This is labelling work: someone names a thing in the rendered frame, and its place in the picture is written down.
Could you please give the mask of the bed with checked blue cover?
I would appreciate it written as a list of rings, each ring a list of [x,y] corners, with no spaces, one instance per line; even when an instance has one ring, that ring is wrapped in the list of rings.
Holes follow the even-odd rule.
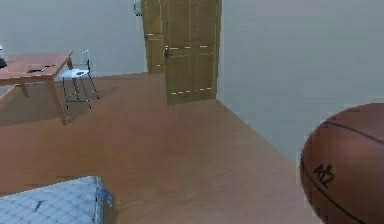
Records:
[[[0,224],[104,224],[113,197],[99,176],[86,176],[0,197]]]

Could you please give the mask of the white chair with black legs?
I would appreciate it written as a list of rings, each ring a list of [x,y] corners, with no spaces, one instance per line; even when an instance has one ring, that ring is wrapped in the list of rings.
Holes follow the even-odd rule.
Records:
[[[91,52],[89,50],[84,50],[81,53],[81,62],[79,63],[80,66],[86,66],[86,69],[69,69],[63,74],[60,75],[60,78],[62,79],[62,87],[63,87],[63,93],[64,93],[64,100],[65,100],[65,106],[66,108],[69,108],[69,103],[83,103],[86,102],[88,104],[88,107],[91,108],[90,102],[97,98],[99,99],[99,93],[95,87],[95,84],[93,82],[93,78],[91,76]],[[85,88],[84,84],[84,76],[87,76],[88,79],[91,82],[92,85],[92,96],[89,95],[87,89]],[[67,93],[66,87],[65,87],[65,81],[71,80],[73,83],[74,91],[70,94]],[[79,98],[79,87],[77,85],[77,81],[80,81],[81,86],[84,91],[85,99],[81,100]]]

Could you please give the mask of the brown wooden dining table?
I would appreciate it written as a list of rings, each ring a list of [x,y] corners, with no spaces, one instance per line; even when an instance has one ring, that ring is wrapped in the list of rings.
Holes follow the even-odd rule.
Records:
[[[64,66],[73,68],[70,52],[36,53],[5,56],[7,67],[0,69],[0,86],[19,85],[25,97],[29,97],[27,83],[44,82],[50,90],[51,97],[57,108],[58,116],[64,126],[67,125],[65,112],[61,105],[54,79]],[[45,65],[56,65],[45,68]],[[44,72],[25,73],[30,69],[44,69]]]

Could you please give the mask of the brown basketball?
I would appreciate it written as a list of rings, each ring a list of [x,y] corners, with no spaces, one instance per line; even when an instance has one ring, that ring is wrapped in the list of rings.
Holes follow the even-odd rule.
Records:
[[[348,108],[316,127],[300,181],[323,224],[384,224],[384,103]]]

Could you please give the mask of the brown wooden room door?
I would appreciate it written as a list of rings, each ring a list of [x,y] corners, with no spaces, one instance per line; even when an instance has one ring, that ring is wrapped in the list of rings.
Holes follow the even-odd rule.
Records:
[[[163,0],[161,19],[168,105],[216,97],[222,0]]]
[[[149,74],[164,72],[161,0],[141,0],[147,69]]]

